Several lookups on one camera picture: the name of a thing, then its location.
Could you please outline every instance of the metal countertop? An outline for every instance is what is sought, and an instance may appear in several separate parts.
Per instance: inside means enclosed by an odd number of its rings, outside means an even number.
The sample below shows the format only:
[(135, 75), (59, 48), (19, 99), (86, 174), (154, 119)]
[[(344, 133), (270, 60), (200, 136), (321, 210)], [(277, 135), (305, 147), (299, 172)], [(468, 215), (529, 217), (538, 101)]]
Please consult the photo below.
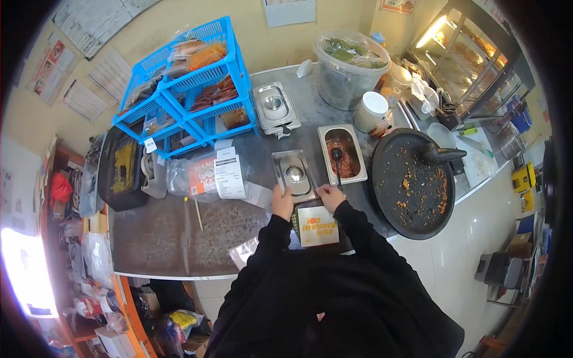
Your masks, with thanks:
[[(248, 181), (273, 188), (276, 184), (271, 153), (301, 149), (317, 185), (328, 183), (327, 170), (321, 151), (317, 128), (324, 125), (352, 123), (354, 111), (335, 109), (324, 102), (317, 91), (318, 68), (298, 78), (296, 66), (279, 68), (251, 75), (253, 87), (281, 81), (287, 87), (302, 122), (290, 137), (277, 140), (275, 136), (256, 136), (253, 132), (234, 138), (233, 145), (242, 160), (254, 169)], [(394, 125), (412, 127), (402, 107), (387, 114)], [(355, 130), (366, 167), (376, 146), (368, 134)], [(190, 158), (200, 151), (185, 155)], [(367, 182), (344, 185), (348, 201), (368, 216), (375, 229), (385, 237), (397, 232), (375, 212), (367, 197)], [(321, 205), (320, 201), (303, 203)], [(205, 278), (237, 274), (238, 270), (227, 251), (258, 235), (270, 220), (271, 210), (261, 209), (241, 200), (218, 200), (199, 203), (203, 231), (200, 230), (195, 203), (167, 194), (163, 199), (150, 198), (141, 208), (109, 215), (109, 236), (112, 242), (114, 270), (128, 276)], [(300, 242), (291, 231), (291, 249), (300, 249)], [(310, 248), (336, 254), (352, 249), (346, 236), (340, 243)]]

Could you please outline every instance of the tiled floor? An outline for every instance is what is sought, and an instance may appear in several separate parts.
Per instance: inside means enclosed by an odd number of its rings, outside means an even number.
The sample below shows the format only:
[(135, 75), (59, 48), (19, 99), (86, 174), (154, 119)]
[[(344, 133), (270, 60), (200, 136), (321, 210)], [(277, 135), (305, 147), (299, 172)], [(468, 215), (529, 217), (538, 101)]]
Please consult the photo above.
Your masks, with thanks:
[[(416, 270), (438, 306), (465, 329), (458, 357), (473, 350), (489, 334), (507, 308), (486, 302), (491, 292), (473, 279), (481, 254), (492, 253), (510, 239), (520, 217), (519, 197), (506, 166), (476, 193), (456, 205), (448, 225), (435, 237), (414, 241), (396, 236), (390, 243)], [(232, 280), (196, 281), (207, 317), (217, 319)], [(512, 292), (504, 296), (511, 298)]]

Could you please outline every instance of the white plastic jar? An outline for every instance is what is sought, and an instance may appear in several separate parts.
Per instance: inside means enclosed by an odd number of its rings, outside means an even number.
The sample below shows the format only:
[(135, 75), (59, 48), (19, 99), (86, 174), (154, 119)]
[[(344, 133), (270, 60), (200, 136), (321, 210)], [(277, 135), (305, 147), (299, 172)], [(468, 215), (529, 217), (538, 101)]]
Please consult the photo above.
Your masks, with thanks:
[(370, 133), (388, 111), (388, 102), (378, 92), (366, 92), (354, 115), (354, 125), (360, 132)]

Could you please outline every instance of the yellow box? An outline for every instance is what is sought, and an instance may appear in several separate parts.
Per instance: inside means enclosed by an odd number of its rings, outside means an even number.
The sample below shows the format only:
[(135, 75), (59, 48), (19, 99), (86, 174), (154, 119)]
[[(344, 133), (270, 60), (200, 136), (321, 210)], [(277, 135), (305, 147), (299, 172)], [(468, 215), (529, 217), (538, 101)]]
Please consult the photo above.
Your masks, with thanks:
[(521, 212), (533, 210), (533, 189), (521, 194)]
[(105, 234), (108, 231), (107, 216), (101, 213), (95, 213), (83, 218), (82, 227), (85, 233)]
[(535, 171), (533, 163), (529, 161), (526, 166), (516, 170), (511, 175), (514, 192), (522, 192), (535, 186)]

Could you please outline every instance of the large transparent container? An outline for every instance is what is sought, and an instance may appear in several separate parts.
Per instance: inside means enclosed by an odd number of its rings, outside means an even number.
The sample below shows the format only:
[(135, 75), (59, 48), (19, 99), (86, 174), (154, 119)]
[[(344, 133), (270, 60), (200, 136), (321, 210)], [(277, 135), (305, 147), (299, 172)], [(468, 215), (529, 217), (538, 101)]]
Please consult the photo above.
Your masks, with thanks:
[[(378, 56), (380, 68), (365, 68), (356, 64), (368, 64), (368, 56), (355, 55), (343, 62), (328, 54), (324, 48), (328, 41), (338, 38), (348, 44), (359, 44)], [(380, 77), (390, 69), (390, 55), (379, 43), (361, 33), (334, 30), (316, 38), (314, 51), (319, 63), (319, 95), (337, 109), (354, 111), (360, 105), (362, 96), (374, 89)]]

